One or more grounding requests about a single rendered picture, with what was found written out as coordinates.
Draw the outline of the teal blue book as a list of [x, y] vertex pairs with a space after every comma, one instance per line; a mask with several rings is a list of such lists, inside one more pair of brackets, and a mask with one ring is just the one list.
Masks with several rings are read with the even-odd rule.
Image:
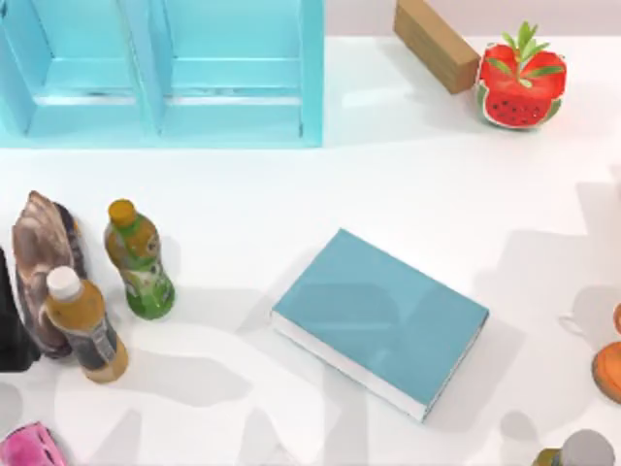
[[341, 229], [272, 316], [281, 335], [423, 421], [489, 311]]

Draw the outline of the green bottle with yellow cap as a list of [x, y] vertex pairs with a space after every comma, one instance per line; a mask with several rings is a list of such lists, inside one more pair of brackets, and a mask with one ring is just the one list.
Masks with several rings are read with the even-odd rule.
[[176, 292], [162, 264], [157, 228], [128, 199], [113, 201], [108, 214], [105, 248], [124, 283], [130, 309], [146, 320], [165, 316]]

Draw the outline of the light blue rack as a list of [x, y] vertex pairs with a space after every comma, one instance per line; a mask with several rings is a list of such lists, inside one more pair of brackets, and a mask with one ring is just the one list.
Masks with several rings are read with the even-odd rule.
[[324, 0], [0, 0], [0, 148], [322, 142]]

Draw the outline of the brown wooden block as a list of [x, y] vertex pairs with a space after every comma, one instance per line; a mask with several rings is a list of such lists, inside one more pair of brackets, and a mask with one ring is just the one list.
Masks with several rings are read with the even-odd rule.
[[473, 87], [480, 55], [425, 0], [397, 0], [393, 29], [449, 93]]

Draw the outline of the orange bottle with white cap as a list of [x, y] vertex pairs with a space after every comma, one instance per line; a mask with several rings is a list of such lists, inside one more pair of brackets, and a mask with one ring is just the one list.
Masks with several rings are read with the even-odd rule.
[[46, 312], [66, 337], [84, 374], [96, 383], [112, 383], [126, 371], [128, 352], [109, 321], [100, 289], [69, 266], [48, 273]]

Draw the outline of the red watermelon plant pot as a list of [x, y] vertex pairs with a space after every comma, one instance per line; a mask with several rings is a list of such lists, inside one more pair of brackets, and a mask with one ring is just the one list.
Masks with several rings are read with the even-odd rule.
[[565, 93], [565, 57], [536, 39], [538, 27], [523, 21], [516, 36], [489, 44], [476, 77], [483, 117], [509, 129], [538, 127], [559, 111]]

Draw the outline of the brown and purple bag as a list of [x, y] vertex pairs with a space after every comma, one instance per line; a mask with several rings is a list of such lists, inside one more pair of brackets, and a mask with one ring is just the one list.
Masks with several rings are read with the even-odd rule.
[[12, 236], [16, 292], [25, 327], [42, 355], [67, 357], [72, 349], [46, 314], [47, 275], [56, 267], [69, 266], [79, 277], [87, 277], [78, 225], [63, 205], [32, 190]]

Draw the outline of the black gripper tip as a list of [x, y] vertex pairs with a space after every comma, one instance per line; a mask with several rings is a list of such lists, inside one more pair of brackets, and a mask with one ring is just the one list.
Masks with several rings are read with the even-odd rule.
[[6, 256], [0, 247], [0, 374], [25, 372], [40, 357], [17, 311]]

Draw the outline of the orange trophy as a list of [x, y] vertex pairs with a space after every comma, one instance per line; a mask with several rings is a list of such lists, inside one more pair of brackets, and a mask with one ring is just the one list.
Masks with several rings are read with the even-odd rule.
[[621, 406], [621, 340], [609, 343], [597, 352], [591, 371], [602, 394]]

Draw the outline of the yellow bottle with grey cap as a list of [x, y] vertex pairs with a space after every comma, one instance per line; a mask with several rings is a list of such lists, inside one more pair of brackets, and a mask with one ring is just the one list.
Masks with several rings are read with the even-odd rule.
[[542, 449], [531, 466], [615, 466], [615, 450], [600, 432], [581, 429], [558, 448]]

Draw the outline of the pink object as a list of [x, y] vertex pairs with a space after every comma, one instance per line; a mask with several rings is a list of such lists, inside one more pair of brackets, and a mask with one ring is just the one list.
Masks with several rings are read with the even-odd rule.
[[0, 442], [0, 466], [69, 466], [41, 423], [21, 426]]

